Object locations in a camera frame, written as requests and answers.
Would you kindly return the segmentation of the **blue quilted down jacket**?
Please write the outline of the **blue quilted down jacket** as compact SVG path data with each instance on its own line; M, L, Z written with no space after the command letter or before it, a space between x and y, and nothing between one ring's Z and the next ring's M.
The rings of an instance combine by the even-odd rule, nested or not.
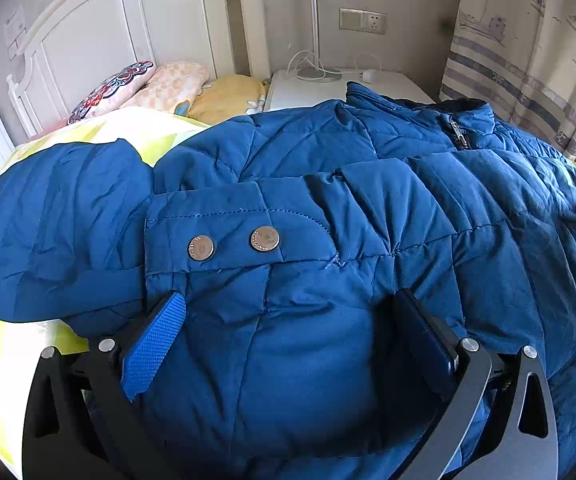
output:
M537 350L576 466L576 167L487 103L349 84L222 122L153 166L143 242L135 318L171 292L186 318L136 406L181 477L393 474L440 411L401 289L490 352Z

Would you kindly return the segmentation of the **yellow checked bed sheet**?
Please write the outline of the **yellow checked bed sheet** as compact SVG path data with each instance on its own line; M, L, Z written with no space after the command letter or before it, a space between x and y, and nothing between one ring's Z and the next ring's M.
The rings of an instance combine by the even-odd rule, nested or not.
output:
M0 459L21 471L32 376L143 311L152 169L201 122L125 108L18 146L0 172Z

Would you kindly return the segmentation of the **printed striped curtain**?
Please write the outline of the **printed striped curtain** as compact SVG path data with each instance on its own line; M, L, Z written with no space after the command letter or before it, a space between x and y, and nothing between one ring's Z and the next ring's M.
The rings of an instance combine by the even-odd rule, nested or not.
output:
M462 96L576 159L576 0L460 0L440 97Z

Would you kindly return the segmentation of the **white desk lamp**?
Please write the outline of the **white desk lamp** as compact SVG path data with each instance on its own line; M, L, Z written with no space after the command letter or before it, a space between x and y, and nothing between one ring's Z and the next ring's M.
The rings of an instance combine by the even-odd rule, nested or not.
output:
M318 0L311 0L312 49L295 56L295 76L306 82L332 82L341 79L342 74L333 68L326 68L321 59L320 26Z

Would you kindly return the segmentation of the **white bedside table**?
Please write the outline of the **white bedside table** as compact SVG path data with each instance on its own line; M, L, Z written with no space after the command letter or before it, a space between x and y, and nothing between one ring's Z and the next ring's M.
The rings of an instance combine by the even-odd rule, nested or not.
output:
M343 73L338 80L310 81L297 78L295 73L279 70L271 78L264 110L270 112L284 108L310 107L329 100L345 100L346 86L351 81L363 84L380 96L393 100L434 103L431 96L401 73L360 70L358 73Z

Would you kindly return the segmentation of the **colourful patterned pillow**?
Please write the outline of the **colourful patterned pillow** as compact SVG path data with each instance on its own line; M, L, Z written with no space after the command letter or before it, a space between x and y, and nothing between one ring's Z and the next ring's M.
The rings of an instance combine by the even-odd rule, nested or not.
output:
M86 118L117 110L143 88L154 75L156 68L152 61L138 61L106 78L73 108L67 124L72 125Z

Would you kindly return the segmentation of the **yellow pillow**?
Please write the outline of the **yellow pillow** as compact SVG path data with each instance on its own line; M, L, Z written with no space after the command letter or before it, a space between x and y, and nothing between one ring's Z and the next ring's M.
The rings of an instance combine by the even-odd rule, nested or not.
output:
M230 75L206 82L193 101L188 117L214 126L233 117L260 113L268 86L248 76Z

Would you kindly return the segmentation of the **white wooden headboard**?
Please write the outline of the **white wooden headboard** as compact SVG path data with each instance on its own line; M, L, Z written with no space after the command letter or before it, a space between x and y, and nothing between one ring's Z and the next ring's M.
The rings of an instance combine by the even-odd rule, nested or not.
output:
M263 0L239 0L245 69L271 76ZM137 61L191 61L213 78L241 73L228 0L54 0L19 52L8 96L29 138L68 119L100 81Z

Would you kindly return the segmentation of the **wall socket plate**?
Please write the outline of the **wall socket plate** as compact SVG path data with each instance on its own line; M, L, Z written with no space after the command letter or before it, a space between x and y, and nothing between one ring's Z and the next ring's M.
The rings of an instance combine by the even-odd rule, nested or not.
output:
M339 29L384 35L387 30L387 16L379 12L340 8Z

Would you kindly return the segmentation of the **paper notices on wall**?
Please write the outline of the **paper notices on wall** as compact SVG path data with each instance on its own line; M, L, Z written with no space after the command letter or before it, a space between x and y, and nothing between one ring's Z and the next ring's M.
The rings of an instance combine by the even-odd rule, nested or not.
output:
M4 21L4 37L7 48L8 60L13 60L26 38L26 16L23 6L17 6Z

